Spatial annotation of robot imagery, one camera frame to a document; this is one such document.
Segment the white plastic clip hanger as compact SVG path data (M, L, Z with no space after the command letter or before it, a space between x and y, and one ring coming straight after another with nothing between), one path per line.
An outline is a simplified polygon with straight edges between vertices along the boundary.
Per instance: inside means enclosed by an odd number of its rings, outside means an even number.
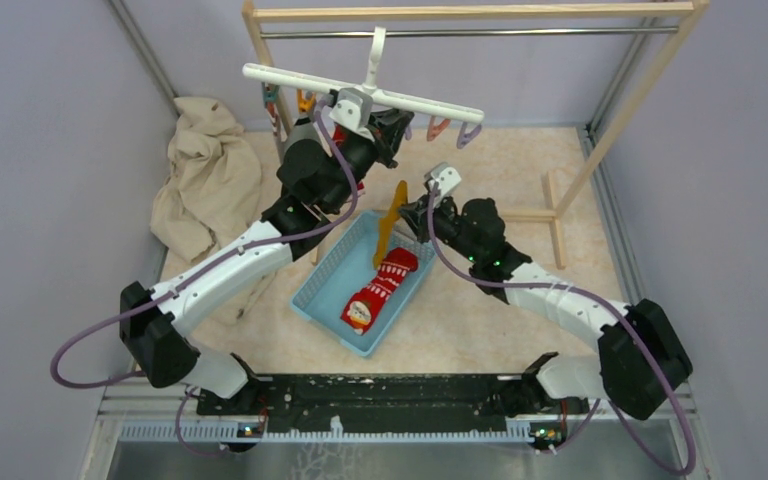
M483 122L485 113L480 109L381 89L377 85L377 73L383 57L387 30L384 27L376 26L371 34L372 45L369 53L366 78L360 84L351 84L340 80L313 76L256 63L246 63L242 67L242 73L247 78L263 83L302 89L321 94L329 93L331 90L354 88L369 96L375 104L385 107L409 110L425 115L466 122L468 124L481 124Z

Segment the mustard yellow sock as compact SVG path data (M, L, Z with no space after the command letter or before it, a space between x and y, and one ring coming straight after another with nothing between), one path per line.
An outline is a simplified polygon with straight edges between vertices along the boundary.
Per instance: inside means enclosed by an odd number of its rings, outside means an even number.
M400 219L399 208L407 203L408 183L405 180L401 180L396 186L387 212L378 221L378 239L376 250L372 257L372 265L375 269L380 267L388 252L390 237L396 222Z

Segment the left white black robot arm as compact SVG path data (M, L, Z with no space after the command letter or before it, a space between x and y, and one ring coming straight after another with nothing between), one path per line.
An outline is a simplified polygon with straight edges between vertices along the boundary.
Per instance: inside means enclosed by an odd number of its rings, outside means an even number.
M276 172L281 195L259 221L179 277L122 290L119 336L152 387L197 386L237 414L257 406L260 388L245 362L196 345L190 334L242 290L313 250L334 225L329 215L351 200L352 186L376 163L397 166L413 117L381 110L367 125L371 138L337 126L333 135L312 132L292 140Z

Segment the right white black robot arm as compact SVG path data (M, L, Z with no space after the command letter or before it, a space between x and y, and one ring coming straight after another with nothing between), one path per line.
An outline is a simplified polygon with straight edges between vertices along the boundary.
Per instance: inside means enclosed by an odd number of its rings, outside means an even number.
M606 399L646 420L691 376L692 362L659 304L605 300L546 271L507 241L494 200L457 206L450 197L424 195L398 212L420 242L468 260L462 276L485 294L542 316L592 348L590 355L537 362L523 385L532 410L548 412L562 398Z

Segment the salmon clothes clip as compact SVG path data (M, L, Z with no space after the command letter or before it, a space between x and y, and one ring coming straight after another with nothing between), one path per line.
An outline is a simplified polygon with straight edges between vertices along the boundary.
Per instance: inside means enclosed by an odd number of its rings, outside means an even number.
M451 120L449 118L430 116L426 129L426 141L434 141L442 132L444 132L450 125Z

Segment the orange clothes clip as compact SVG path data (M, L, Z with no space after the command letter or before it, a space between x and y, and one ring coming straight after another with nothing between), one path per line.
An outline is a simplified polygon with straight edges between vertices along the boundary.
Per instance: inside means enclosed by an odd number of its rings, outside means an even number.
M310 114L316 104L316 94L307 90L296 90L296 105L300 115Z

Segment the teal clothes clip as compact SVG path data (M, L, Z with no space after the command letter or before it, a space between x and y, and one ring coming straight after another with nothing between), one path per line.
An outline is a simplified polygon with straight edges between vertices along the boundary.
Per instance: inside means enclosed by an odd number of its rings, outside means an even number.
M261 94L264 103L264 109L266 110L270 122L273 125L277 125L280 121L280 115L277 113L277 97L280 91L280 87L274 84L262 83Z

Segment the red white striped sock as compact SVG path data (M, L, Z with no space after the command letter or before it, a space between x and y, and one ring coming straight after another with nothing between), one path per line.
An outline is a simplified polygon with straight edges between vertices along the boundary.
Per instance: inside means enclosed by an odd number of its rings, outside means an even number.
M332 141L337 146L337 148L340 148L342 146L346 137L347 137L346 130L342 126L336 125L334 127L334 132L332 134Z

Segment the blue plastic basket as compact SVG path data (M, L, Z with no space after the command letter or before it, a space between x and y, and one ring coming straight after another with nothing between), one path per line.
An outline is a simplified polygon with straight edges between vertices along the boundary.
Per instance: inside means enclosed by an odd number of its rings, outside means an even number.
M432 270L437 255L428 243L395 229L388 248L404 248L418 257L418 270L411 272L364 334L355 333L341 315L350 297L369 284L376 273L372 257L379 238L379 219L375 211L363 211L351 222L331 250L319 261L307 280L290 300L291 308L303 319L324 330L349 351L361 357L371 355L388 330L411 302Z

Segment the grey striped-cuff sock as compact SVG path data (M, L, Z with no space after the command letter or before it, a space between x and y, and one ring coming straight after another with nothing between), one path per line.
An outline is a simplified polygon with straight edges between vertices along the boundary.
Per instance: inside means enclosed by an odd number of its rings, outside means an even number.
M278 145L282 145L284 141L283 137L283 124L279 116L271 116L270 124L272 128L273 138Z

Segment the red Santa Christmas sock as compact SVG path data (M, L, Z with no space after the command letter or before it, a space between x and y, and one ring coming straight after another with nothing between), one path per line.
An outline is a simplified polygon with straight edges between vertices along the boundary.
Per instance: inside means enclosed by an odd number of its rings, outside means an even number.
M364 335L406 277L419 268L418 256L394 248L382 259L372 280L354 293L342 310L341 320L357 335Z

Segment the beige crumpled cloth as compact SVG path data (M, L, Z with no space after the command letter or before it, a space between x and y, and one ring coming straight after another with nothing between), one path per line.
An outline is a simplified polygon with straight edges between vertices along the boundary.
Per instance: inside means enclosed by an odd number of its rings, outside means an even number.
M167 247L161 278L181 274L240 237L260 218L262 162L244 126L220 101L177 97L169 174L149 222Z

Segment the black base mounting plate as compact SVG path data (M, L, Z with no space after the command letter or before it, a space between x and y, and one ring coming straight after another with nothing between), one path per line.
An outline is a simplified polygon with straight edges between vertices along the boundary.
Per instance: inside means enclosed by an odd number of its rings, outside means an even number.
M251 415L270 433L497 433L519 415L584 414L587 401L549 398L531 374L274 374L230 399L198 396L201 416Z

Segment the metal rack rod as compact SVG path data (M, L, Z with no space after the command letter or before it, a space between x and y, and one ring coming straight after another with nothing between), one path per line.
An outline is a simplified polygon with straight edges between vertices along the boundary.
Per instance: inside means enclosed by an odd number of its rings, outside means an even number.
M468 38L468 37L525 37L525 36L614 36L614 35L670 35L678 32L677 26L649 27L587 27L587 28L535 28L535 29L435 29L435 30L386 30L392 38ZM303 39L355 39L372 38L374 31L305 31L263 32L264 40Z

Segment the wooden clothes rack frame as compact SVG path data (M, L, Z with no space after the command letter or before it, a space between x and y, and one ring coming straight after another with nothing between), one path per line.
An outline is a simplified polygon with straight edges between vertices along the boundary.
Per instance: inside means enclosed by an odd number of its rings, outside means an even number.
M595 143L566 187L547 174L540 207L508 208L503 217L548 227L558 267L567 264L564 221L593 174L626 131L657 81L708 9L705 1L370 1L338 4L304 1L268 7L246 1L241 17L254 49L252 63L360 84L366 78L372 38L264 40L263 32L435 29L535 29L677 26L670 35L392 38L386 36L377 85L402 93L480 109L482 132L512 122L529 106L525 89L525 38L591 40L626 36L631 44L593 114L562 100L563 120L583 118ZM296 88L280 87L277 113L290 131L298 111Z

